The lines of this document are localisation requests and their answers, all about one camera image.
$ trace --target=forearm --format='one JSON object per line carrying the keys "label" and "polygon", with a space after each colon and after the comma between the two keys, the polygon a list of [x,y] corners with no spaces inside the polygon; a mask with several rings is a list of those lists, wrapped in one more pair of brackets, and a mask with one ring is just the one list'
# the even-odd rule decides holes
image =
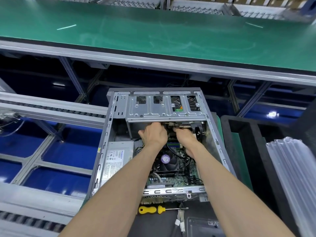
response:
{"label": "forearm", "polygon": [[192,150],[227,237],[294,236],[285,224],[202,146]]}
{"label": "forearm", "polygon": [[66,226],[60,237],[125,237],[160,147],[148,145],[112,176]]}

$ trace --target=person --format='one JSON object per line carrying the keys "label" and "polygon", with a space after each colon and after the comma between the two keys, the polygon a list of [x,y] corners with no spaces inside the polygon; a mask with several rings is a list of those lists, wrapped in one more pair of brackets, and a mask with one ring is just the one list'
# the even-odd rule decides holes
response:
{"label": "person", "polygon": [[[189,130],[174,131],[187,154],[196,161],[209,201],[227,237],[294,237],[281,219],[223,167]],[[144,143],[141,152],[100,188],[59,237],[128,235],[152,164],[168,140],[160,123],[152,123],[138,133]]]}

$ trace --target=yellow screwdriver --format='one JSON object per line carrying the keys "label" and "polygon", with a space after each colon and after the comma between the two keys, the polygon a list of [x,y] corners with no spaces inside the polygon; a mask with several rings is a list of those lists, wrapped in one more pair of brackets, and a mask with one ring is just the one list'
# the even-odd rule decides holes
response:
{"label": "yellow screwdriver", "polygon": [[186,208],[166,209],[166,208],[162,207],[161,205],[159,205],[158,208],[156,208],[154,206],[151,206],[151,207],[140,206],[138,208],[138,212],[140,214],[146,214],[146,213],[151,213],[151,214],[158,213],[158,214],[161,214],[162,212],[165,212],[165,211],[187,210],[187,209],[188,209],[188,207],[186,207]]}

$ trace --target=yellow screwdriver handle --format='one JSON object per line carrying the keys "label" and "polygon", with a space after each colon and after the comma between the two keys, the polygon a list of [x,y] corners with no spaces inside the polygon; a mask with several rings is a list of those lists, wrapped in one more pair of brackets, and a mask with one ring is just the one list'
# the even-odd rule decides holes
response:
{"label": "yellow screwdriver handle", "polygon": [[158,213],[158,214],[161,214],[162,212],[165,212],[166,211],[166,208],[162,207],[162,206],[158,206],[158,211],[157,211],[157,208],[154,207],[154,206],[151,206],[151,207],[146,207],[146,206],[140,206],[138,208],[138,212],[140,214],[146,214],[146,213]]}

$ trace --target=person's right arm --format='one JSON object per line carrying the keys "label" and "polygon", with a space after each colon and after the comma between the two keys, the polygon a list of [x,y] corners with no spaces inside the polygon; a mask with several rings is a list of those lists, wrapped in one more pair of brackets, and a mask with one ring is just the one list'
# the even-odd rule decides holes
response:
{"label": "person's right arm", "polygon": [[219,163],[189,130],[177,139],[197,164],[208,198],[227,237],[294,237],[248,187]]}

